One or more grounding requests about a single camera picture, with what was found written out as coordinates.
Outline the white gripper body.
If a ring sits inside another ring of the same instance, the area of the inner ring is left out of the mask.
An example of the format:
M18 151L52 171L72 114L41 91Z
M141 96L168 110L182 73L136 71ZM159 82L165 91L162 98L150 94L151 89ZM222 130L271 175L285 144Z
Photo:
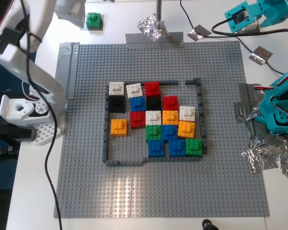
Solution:
M57 0L55 14L78 27L83 27L86 0Z

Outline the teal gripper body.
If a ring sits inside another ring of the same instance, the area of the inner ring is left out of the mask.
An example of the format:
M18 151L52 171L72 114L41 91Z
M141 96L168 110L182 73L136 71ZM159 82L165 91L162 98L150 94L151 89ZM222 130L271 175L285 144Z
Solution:
M279 15L279 23L284 22L288 18L288 0L271 0L271 15Z

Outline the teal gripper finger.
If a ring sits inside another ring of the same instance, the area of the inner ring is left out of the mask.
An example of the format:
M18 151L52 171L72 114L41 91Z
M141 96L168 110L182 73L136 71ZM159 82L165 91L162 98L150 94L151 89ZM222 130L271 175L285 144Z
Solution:
M279 15L265 15L264 21L261 23L261 27L269 27L275 24L278 24L279 22Z
M266 12L270 0L257 0L255 4L255 17L262 17Z

